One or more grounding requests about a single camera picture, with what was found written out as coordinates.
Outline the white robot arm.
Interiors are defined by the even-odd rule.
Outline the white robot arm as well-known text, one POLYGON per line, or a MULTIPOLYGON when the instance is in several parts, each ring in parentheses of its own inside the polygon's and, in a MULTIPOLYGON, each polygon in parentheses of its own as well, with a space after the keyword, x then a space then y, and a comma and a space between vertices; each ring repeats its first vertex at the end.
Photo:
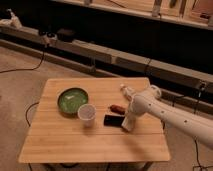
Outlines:
POLYGON ((169 106, 159 100, 161 90, 151 85, 132 96, 128 112, 136 117, 149 113, 213 149, 213 120, 169 106))

